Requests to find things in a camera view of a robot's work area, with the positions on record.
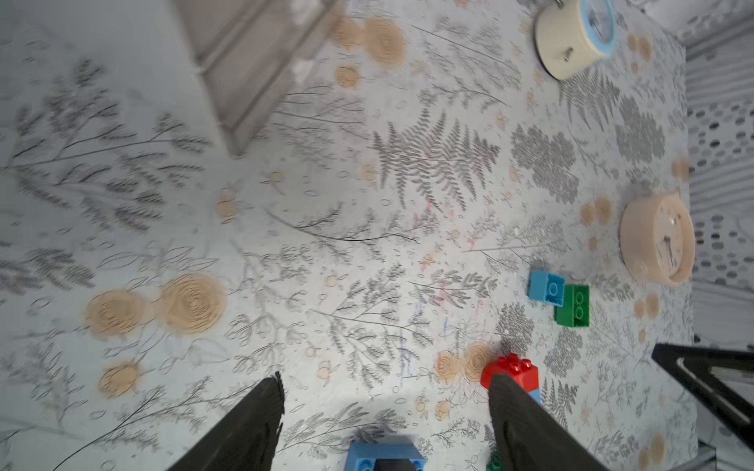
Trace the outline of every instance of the floral tablecloth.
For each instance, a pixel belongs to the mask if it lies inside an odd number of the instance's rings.
[[[508,352],[606,466],[694,456],[694,403],[650,358],[691,342],[691,288],[633,281],[618,245],[628,202],[688,200],[684,50],[615,4],[615,57],[558,83],[531,0],[351,2],[240,160],[20,27],[0,469],[165,468],[276,371],[278,469],[406,437],[428,469],[482,469],[478,380]],[[591,286],[590,327],[526,297],[533,268]]]

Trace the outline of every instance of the alarm clock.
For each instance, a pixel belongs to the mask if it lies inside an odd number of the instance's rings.
[[[694,225],[678,191],[633,201],[621,217],[621,254],[638,281],[678,286],[694,266]]]
[[[607,59],[617,33],[611,0],[556,0],[537,18],[534,39],[544,68],[566,80]]]

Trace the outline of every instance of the polka dot fabric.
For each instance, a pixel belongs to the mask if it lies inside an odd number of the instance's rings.
[[[689,109],[687,119],[694,280],[752,290],[754,101]]]

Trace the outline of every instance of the fern print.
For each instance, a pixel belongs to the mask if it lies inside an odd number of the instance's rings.
[[[479,299],[489,298],[498,282],[491,277],[483,277],[477,273],[462,277],[457,270],[438,270],[431,275],[431,284],[410,282],[415,287],[419,299],[434,306],[441,306],[448,301],[456,307],[464,307],[471,299],[467,293],[476,294]]]
[[[618,151],[629,161],[652,162],[653,158],[665,155],[665,133],[651,113],[642,113],[633,97],[621,100],[621,116],[624,125],[615,126]]]
[[[559,103],[565,100],[568,117],[573,122],[572,112],[575,110],[581,120],[591,129],[589,119],[592,118],[604,131],[605,124],[613,116],[613,107],[618,104],[621,91],[609,78],[605,77],[598,68],[590,67],[566,81],[558,81]]]
[[[264,368],[265,375],[272,375],[285,369],[284,346],[301,344],[308,337],[302,331],[305,327],[303,321],[287,325],[280,321],[276,312],[276,305],[288,312],[302,312],[302,296],[306,291],[291,289],[282,293],[277,282],[295,279],[305,283],[314,257],[309,254],[307,245],[283,245],[278,253],[257,254],[243,250],[234,241],[231,243],[244,261],[241,280],[234,292],[253,298],[256,304],[252,315],[238,314],[229,323],[230,328],[225,334],[229,340],[238,340],[241,348],[253,345],[249,354],[239,351],[234,356],[233,372],[249,375]]]
[[[594,275],[589,284],[594,287],[599,294],[609,301],[625,302],[633,299],[633,289],[628,283],[621,283],[616,274],[606,277],[603,274]]]
[[[94,272],[77,265],[73,254],[62,249],[36,249],[23,260],[0,260],[0,292],[26,294],[27,289],[42,289],[46,283],[69,291],[74,286],[94,287]]]
[[[324,460],[328,454],[348,453],[351,443],[377,443],[384,436],[407,427],[406,419],[391,408],[376,412],[371,419],[367,416],[369,412],[353,402],[329,417],[318,412],[300,419],[281,433],[280,447],[275,453],[298,445],[311,445],[308,455]]]
[[[519,261],[531,268],[547,269],[545,260],[563,256],[571,249],[563,238],[562,222],[547,219],[543,215],[531,218],[525,226],[507,225],[499,228],[499,222],[488,226],[480,220],[477,220],[477,224],[479,230],[470,235],[483,237],[489,227],[493,227],[498,231],[498,245],[465,252],[481,252],[490,273],[515,272],[519,269]]]
[[[120,122],[119,102],[97,88],[103,73],[102,66],[80,60],[69,77],[55,81],[39,112],[22,107],[5,168],[21,193],[62,209],[79,206],[100,230],[118,224],[144,232],[162,219],[161,187],[184,187],[204,171],[168,161],[163,146],[201,154],[211,143],[186,134],[184,123],[168,113],[157,117],[152,137],[140,140]]]
[[[589,447],[595,456],[606,463],[614,463],[620,458],[627,458],[639,450],[639,443],[633,435],[624,436],[620,430],[612,435],[601,436]]]
[[[73,400],[84,385],[74,385],[76,373],[61,363],[63,352],[53,353],[54,349],[52,343],[31,343],[21,359],[13,354],[0,359],[0,372],[11,384],[30,386],[30,396],[52,412],[56,428],[63,430],[63,419],[68,411],[83,406],[87,400]]]
[[[437,441],[445,448],[453,448],[457,438],[476,439],[479,434],[481,424],[472,419],[458,419],[450,423],[445,430],[433,433],[431,436],[436,437]]]
[[[555,341],[555,348],[547,352],[544,364],[560,377],[568,374],[575,363],[581,359],[581,347],[584,340],[573,329],[563,328]]]
[[[521,71],[503,55],[505,37],[498,24],[472,30],[440,17],[434,32],[414,28],[425,34],[424,48],[430,62],[444,72],[453,73],[460,65],[475,81],[486,84],[485,88],[520,90]]]
[[[480,82],[474,81],[474,85],[468,87],[463,79],[459,77],[455,77],[454,87],[441,87],[440,85],[432,84],[431,90],[424,89],[418,95],[419,101],[425,103],[426,106],[434,104],[438,96],[446,98],[449,106],[458,100],[464,109],[468,109],[471,100],[481,99],[482,104],[479,111],[482,113],[487,111],[490,106],[507,106],[505,102],[493,96]]]
[[[497,440],[495,440],[495,431],[492,429],[492,425],[484,424],[484,441],[489,447],[490,454],[495,452],[498,447]]]
[[[441,189],[448,198],[466,210],[467,200],[461,187],[477,199],[476,179],[486,187],[485,174],[492,172],[500,148],[481,139],[474,131],[471,137],[468,126],[461,132],[461,123],[455,120],[450,133],[444,137],[446,113],[430,129],[429,110],[421,112],[417,124],[398,133],[388,122],[388,139],[374,133],[374,149],[379,154],[380,185],[384,188],[391,174],[395,175],[396,190],[401,205],[406,207],[406,186],[412,183],[416,191],[431,206],[440,206],[434,189]]]
[[[345,299],[332,312],[311,310],[327,318],[327,334],[335,349],[348,358],[350,378],[360,380],[367,389],[385,380],[394,360],[404,368],[419,359],[406,346],[409,339],[421,348],[434,342],[427,332],[429,321],[421,311],[415,311],[408,321],[400,320],[398,280],[405,274],[399,264],[381,269],[365,283],[351,284]]]
[[[526,356],[527,350],[532,346],[533,332],[534,321],[524,314],[523,304],[503,304],[495,327],[495,334],[500,335],[503,355],[515,353],[521,357]]]
[[[550,379],[547,382],[545,378],[541,388],[542,407],[553,419],[557,421],[564,429],[568,430],[568,416],[572,414],[572,407],[576,404],[576,393],[578,386],[569,386],[558,380],[558,387],[555,388],[555,380]]]
[[[332,144],[338,139],[368,139],[364,99],[335,84],[320,83],[291,90],[278,104],[259,138],[281,136],[295,147],[302,163],[330,169],[340,156]]]
[[[424,437],[417,438],[414,442],[414,446],[416,447],[416,451],[418,451],[419,454],[421,454],[421,457],[423,457],[425,460],[428,460],[432,455],[432,452],[434,451],[432,442]]]
[[[524,133],[519,124],[511,142],[511,155],[521,167],[532,170],[535,185],[547,189],[558,203],[576,201],[579,180],[569,172],[576,161],[575,150],[562,132],[550,139],[536,126]]]
[[[608,410],[624,409],[631,406],[636,381],[631,381],[632,375],[622,365],[614,365],[605,361],[597,363],[597,381],[599,394],[596,404],[604,402]]]
[[[233,388],[225,395],[212,394],[209,390],[210,379],[204,377],[187,386],[180,399],[169,399],[164,386],[158,386],[139,395],[135,406],[124,406],[115,414],[117,425],[102,435],[89,441],[86,445],[69,454],[53,468],[59,469],[75,455],[83,452],[92,445],[106,450],[122,445],[130,445],[139,450],[159,449],[159,435],[154,432],[159,424],[179,424],[186,426],[191,433],[197,433],[204,427],[206,415],[200,415],[201,409],[206,412],[218,411],[225,415],[256,386],[256,383]],[[104,414],[91,417],[101,419]]]
[[[340,202],[321,216],[306,218],[299,223],[291,224],[267,211],[267,214],[275,221],[312,236],[317,241],[317,246],[329,252],[335,260],[345,264],[350,264],[353,260],[352,246],[360,246],[366,250],[371,259],[383,261],[385,257],[379,247],[381,240],[393,239],[405,243],[418,243],[420,234],[432,234],[439,225],[437,217],[429,210],[425,210],[409,223],[404,223],[401,214],[393,213],[388,217],[385,225],[379,228],[380,220],[374,210],[368,208],[362,222],[340,230],[328,231],[328,227],[339,222],[342,213],[343,203]]]
[[[587,335],[586,355],[589,359],[606,358],[616,365],[633,360],[636,365],[649,365],[651,343],[642,344],[636,338],[630,320],[609,316],[605,306],[593,301],[590,306],[590,330]]]

